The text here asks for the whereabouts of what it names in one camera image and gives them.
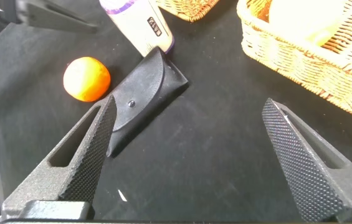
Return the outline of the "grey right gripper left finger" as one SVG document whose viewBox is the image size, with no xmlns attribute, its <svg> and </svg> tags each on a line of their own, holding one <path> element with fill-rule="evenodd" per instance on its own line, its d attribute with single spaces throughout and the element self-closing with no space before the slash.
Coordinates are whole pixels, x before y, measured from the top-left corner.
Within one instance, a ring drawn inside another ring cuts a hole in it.
<svg viewBox="0 0 352 224">
<path fill-rule="evenodd" d="M 115 98 L 95 103 L 2 203 L 5 219 L 32 201 L 92 203 L 117 117 Z"/>
</svg>

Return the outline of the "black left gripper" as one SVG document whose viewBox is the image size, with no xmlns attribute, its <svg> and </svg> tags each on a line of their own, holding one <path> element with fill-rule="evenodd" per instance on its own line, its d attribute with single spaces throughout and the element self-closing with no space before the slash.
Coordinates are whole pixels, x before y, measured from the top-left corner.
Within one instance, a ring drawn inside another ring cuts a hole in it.
<svg viewBox="0 0 352 224">
<path fill-rule="evenodd" d="M 0 0 L 0 15 L 8 22 L 19 22 L 16 0 Z M 95 24 L 53 2 L 25 2 L 25 23 L 32 27 L 69 32 L 94 33 Z"/>
</svg>

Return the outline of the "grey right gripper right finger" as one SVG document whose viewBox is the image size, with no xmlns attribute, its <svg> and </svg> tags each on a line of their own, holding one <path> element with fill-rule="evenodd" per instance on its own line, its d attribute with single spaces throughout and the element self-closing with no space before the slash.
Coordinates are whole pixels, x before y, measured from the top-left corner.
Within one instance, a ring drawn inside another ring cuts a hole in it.
<svg viewBox="0 0 352 224">
<path fill-rule="evenodd" d="M 271 98 L 262 120 L 302 219 L 352 222 L 352 162 Z"/>
</svg>

